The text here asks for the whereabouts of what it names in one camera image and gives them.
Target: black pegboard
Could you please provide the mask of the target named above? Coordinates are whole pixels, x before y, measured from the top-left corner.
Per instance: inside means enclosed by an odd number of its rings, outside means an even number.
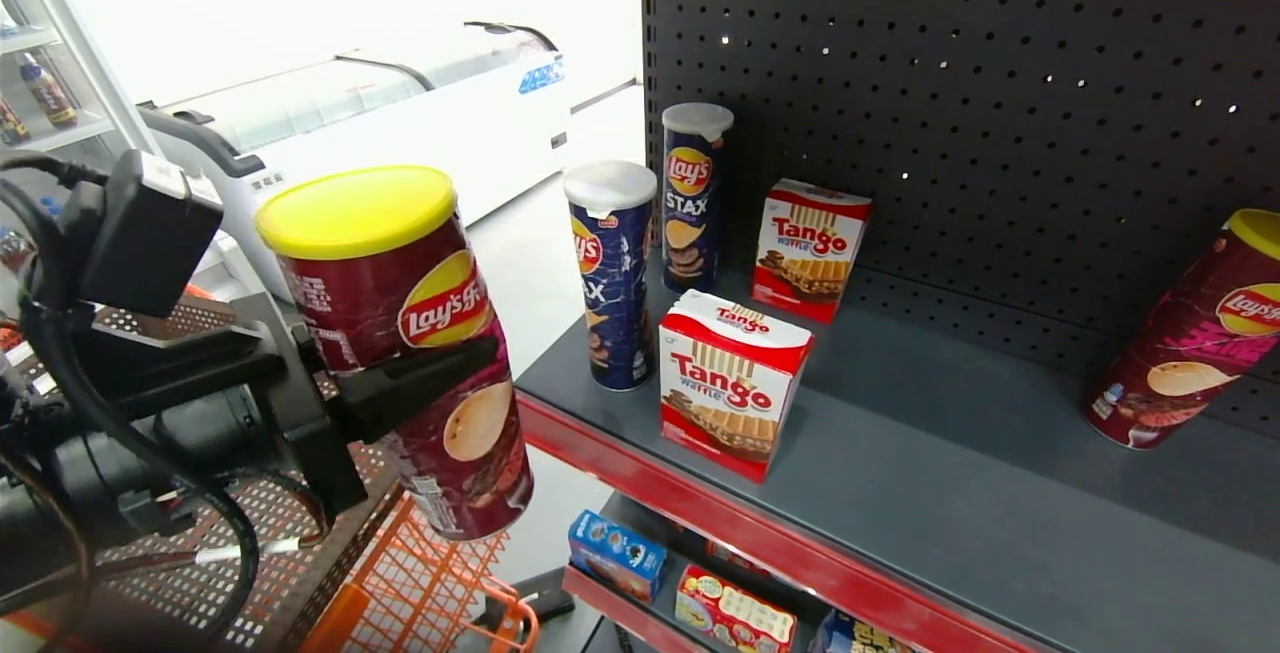
[[[666,106],[722,102],[742,230],[781,175],[872,196],[851,305],[1096,374],[1230,211],[1280,207],[1276,10],[644,0],[649,165]],[[1254,382],[1211,411],[1280,437],[1280,353]]]

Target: white floor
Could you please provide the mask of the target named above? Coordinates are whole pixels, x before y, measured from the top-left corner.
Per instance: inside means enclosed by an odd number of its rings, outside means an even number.
[[[639,87],[608,97],[573,117],[570,165],[603,157],[644,163],[644,97]],[[507,333],[511,366],[520,375],[582,315],[568,215],[559,177],[540,183],[468,230]],[[584,508],[599,510],[612,489],[590,475],[530,449],[536,490],[511,528],[506,552],[493,575],[516,583],[568,561],[567,531]],[[541,650],[575,652],[585,643],[595,615],[581,609],[548,626]],[[0,652],[29,653],[38,641],[0,622]]]

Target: blue snack box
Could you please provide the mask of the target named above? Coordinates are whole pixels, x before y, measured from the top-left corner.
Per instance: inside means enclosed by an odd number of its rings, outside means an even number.
[[[928,653],[892,638],[849,613],[832,611],[822,621],[809,653]]]
[[[591,511],[568,529],[570,561],[641,603],[653,603],[667,549]]]

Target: red shelf edge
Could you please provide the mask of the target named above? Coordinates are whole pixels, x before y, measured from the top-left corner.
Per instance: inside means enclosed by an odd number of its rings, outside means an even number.
[[[613,593],[573,566],[564,567],[564,590],[663,653],[707,653],[705,647],[689,640],[667,621]]]
[[[804,584],[833,607],[858,615],[895,636],[936,652],[1052,650],[882,572],[873,563],[809,538],[786,521],[713,487],[681,475],[531,394],[517,391],[516,401],[525,440],[531,446],[596,476],[623,496],[681,525],[732,544],[746,557]],[[657,412],[654,421],[657,425]],[[593,585],[603,589],[599,584]],[[636,609],[630,604],[627,607]],[[627,627],[626,622],[617,622]]]

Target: freezer lid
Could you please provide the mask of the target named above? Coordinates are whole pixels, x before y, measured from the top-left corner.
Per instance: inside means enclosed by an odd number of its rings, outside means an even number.
[[[434,90],[548,51],[556,46],[538,29],[471,20],[453,29],[401,32],[396,41],[357,47],[338,58],[406,70]]]
[[[421,92],[422,86],[403,70],[330,60],[173,102],[160,110],[206,125],[243,155]]]

